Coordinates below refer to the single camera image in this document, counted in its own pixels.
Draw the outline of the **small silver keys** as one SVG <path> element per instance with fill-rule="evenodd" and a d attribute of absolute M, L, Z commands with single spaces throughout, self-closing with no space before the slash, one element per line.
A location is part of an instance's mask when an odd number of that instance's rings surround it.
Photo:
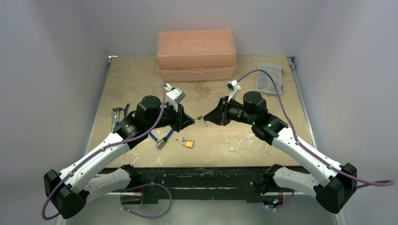
<path fill-rule="evenodd" d="M 195 120 L 200 120 L 204 123 L 205 127 L 208 127 L 207 121 L 204 119 L 204 116 L 198 116 L 197 118 L 195 118 Z"/>

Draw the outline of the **blue cable lock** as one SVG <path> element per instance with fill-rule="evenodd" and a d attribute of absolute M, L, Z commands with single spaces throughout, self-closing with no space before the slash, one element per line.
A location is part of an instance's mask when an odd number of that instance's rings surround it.
<path fill-rule="evenodd" d="M 154 134 L 152 134 L 152 132 L 149 133 L 149 136 L 150 136 L 153 140 L 155 140 L 155 141 L 157 142 L 156 147 L 157 147 L 158 149 L 161 149 L 161 148 L 165 145 L 165 143 L 168 141 L 168 139 L 172 136 L 173 133 L 174 133 L 174 130 L 171 129 L 171 130 L 168 132 L 168 134 L 167 134 L 166 136 L 164 136 L 163 138 L 161 138 L 161 139 L 158 139 Z"/>

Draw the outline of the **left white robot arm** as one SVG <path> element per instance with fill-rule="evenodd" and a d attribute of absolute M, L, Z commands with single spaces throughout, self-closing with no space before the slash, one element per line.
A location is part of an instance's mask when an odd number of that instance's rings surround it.
<path fill-rule="evenodd" d="M 67 219 L 107 193 L 155 186 L 155 182 L 142 179 L 132 165 L 123 165 L 104 175 L 100 175 L 100 171 L 144 141 L 153 129 L 170 127 L 179 132 L 192 125 L 194 119 L 185 113 L 181 104 L 184 97 L 172 91 L 164 93 L 162 98 L 145 96 L 94 150 L 59 172 L 49 170 L 44 175 L 46 200 L 42 218 L 50 220 L 46 215 L 50 203 L 56 208 L 57 216 Z"/>

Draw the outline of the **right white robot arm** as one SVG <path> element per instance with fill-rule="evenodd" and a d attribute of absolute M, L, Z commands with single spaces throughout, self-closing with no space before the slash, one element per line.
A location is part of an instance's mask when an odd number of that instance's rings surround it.
<path fill-rule="evenodd" d="M 257 91 L 245 93 L 243 103 L 228 96 L 220 98 L 204 120 L 219 126 L 231 121 L 248 124 L 257 138 L 285 152 L 307 170 L 302 173 L 274 164 L 263 174 L 263 194 L 277 188 L 292 189 L 314 197 L 324 209 L 337 214 L 357 190 L 355 166 L 341 165 L 297 137 L 292 127 L 268 112 L 266 100 Z"/>

